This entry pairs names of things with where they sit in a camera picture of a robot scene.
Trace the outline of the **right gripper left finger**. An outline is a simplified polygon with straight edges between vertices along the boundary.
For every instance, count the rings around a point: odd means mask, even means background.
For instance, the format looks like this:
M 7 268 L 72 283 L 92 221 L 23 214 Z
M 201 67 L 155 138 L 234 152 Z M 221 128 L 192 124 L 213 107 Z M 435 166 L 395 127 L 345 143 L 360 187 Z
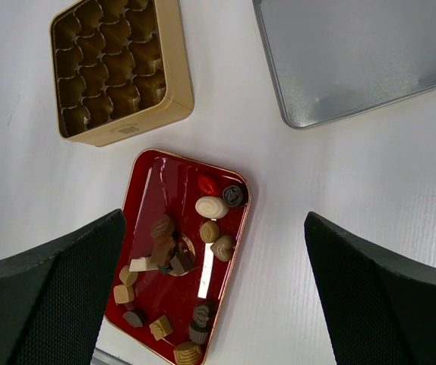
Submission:
M 0 364 L 89 364 L 126 229 L 120 209 L 0 260 Z

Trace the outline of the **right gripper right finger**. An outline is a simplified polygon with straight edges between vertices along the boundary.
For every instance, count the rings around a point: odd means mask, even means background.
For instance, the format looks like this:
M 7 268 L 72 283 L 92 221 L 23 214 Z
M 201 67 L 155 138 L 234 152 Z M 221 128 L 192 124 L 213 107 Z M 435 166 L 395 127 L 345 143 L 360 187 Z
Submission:
M 338 364 L 436 364 L 436 268 L 309 212 L 305 243 Z

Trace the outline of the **dark brown square chocolate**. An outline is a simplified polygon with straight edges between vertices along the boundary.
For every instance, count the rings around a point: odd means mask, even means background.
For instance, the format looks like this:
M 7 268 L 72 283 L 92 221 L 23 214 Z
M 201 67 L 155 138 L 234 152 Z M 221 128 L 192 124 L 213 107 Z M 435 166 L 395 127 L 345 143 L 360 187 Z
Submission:
M 186 275 L 194 269 L 194 252 L 189 249 L 174 249 L 172 258 L 169 261 L 171 276 L 179 277 Z

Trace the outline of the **brown ridged oval chocolate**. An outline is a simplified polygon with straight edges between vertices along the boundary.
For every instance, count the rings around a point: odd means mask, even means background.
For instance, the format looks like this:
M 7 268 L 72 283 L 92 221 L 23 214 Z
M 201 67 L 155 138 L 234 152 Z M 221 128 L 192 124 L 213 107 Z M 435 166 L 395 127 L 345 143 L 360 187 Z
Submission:
M 175 231 L 175 218 L 168 214 L 162 214 L 153 223 L 150 230 L 150 236 L 155 241 L 166 241 Z

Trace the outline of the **brown rectangular chocolate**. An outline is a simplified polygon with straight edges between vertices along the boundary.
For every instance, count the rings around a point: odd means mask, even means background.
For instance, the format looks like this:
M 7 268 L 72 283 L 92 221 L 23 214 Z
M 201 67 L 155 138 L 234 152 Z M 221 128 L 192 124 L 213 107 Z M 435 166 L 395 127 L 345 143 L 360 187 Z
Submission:
M 155 243 L 150 256 L 150 262 L 158 266 L 168 266 L 172 259 L 174 248 L 175 240 L 172 236 L 168 237 L 166 241 Z

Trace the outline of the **white bar chocolate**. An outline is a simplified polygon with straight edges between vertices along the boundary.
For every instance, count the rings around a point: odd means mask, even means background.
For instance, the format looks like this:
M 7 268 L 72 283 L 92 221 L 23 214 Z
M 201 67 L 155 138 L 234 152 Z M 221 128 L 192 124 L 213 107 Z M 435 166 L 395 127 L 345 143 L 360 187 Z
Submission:
M 158 270 L 158 265 L 150 261 L 150 257 L 140 257 L 132 259 L 129 264 L 128 270 L 130 272 L 143 272 Z

